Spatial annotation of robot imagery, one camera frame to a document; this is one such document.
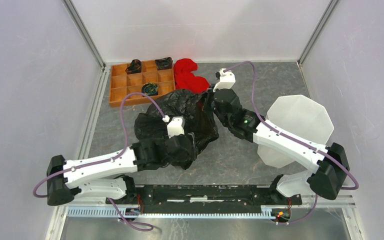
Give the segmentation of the black plastic trash bag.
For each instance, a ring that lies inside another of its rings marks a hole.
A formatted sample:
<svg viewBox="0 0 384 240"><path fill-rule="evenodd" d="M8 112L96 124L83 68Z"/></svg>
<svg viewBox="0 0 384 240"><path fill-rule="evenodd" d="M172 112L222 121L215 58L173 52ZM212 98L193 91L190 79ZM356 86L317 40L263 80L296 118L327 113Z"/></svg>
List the black plastic trash bag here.
<svg viewBox="0 0 384 240"><path fill-rule="evenodd" d="M138 139L130 149L139 172L157 170L168 165L188 169L209 143L219 138L212 112L203 111L206 94L195 94L188 89L174 90L156 99L145 113L139 113L134 122ZM184 119L184 133L169 137L161 112L170 118Z"/></svg>

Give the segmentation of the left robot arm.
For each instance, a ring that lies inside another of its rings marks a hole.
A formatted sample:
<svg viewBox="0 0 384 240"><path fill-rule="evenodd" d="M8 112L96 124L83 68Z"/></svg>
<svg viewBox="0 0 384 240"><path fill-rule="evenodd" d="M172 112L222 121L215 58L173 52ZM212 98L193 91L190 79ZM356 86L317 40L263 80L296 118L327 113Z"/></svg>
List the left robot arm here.
<svg viewBox="0 0 384 240"><path fill-rule="evenodd" d="M111 198L133 203L137 198L128 173L172 165L187 169L197 158L193 133L140 140L126 150L87 159L51 158L46 171L47 204L60 206L78 198Z"/></svg>

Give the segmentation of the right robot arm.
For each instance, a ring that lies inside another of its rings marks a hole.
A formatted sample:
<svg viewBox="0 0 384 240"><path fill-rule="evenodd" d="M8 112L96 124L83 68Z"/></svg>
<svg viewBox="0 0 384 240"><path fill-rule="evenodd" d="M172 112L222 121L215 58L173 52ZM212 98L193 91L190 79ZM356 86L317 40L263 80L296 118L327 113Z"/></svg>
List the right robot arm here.
<svg viewBox="0 0 384 240"><path fill-rule="evenodd" d="M214 113L235 137L277 150L306 168L276 177L268 191L273 203L282 204L289 197L307 192L335 200L344 188L350 171L342 145L313 143L283 130L262 115L243 108L232 89L209 88L202 109Z"/></svg>

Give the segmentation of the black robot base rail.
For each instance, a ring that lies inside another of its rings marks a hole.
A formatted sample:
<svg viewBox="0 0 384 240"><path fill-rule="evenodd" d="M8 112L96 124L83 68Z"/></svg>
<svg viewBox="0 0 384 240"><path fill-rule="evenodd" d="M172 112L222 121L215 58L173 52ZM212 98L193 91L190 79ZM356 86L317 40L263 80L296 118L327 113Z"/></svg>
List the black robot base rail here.
<svg viewBox="0 0 384 240"><path fill-rule="evenodd" d="M257 214L262 206L300 206L301 195L285 197L273 184L145 184L127 181L126 195L113 202L134 205L144 214Z"/></svg>

